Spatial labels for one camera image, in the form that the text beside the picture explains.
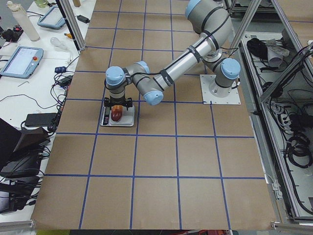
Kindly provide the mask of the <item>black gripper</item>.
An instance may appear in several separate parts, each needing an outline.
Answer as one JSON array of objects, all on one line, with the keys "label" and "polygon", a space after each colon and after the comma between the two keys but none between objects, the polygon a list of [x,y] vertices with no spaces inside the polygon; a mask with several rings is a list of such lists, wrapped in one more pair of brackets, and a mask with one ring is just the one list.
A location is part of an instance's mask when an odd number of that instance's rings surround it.
[{"label": "black gripper", "polygon": [[120,98],[113,98],[110,96],[109,98],[107,97],[104,98],[103,105],[105,106],[105,108],[113,107],[114,105],[122,105],[126,107],[128,110],[133,106],[133,101],[131,98],[126,99],[124,96]]}]

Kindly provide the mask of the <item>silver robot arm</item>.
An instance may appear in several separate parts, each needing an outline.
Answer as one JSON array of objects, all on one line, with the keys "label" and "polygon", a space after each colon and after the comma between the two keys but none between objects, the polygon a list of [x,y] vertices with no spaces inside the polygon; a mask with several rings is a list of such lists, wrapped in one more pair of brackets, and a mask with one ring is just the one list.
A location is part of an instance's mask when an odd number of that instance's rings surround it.
[{"label": "silver robot arm", "polygon": [[109,67],[105,85],[110,96],[104,100],[106,107],[132,107],[132,99],[125,98],[125,87],[130,84],[135,85],[148,104],[157,105],[163,100],[163,92],[200,62],[216,75],[214,82],[209,85],[210,92],[220,98],[229,95],[241,70],[239,62],[225,57],[221,50],[231,32],[230,15],[213,0],[191,0],[186,7],[185,16],[199,39],[157,73],[151,73],[143,61],[125,68]]}]

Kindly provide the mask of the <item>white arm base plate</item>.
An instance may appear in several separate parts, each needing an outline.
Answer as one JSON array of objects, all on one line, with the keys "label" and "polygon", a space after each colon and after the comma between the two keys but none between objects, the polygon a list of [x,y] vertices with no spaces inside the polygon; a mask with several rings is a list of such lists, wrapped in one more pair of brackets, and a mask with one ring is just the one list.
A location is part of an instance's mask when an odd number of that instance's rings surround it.
[{"label": "white arm base plate", "polygon": [[221,88],[216,83],[216,76],[201,74],[201,93],[204,104],[241,105],[237,88]]}]

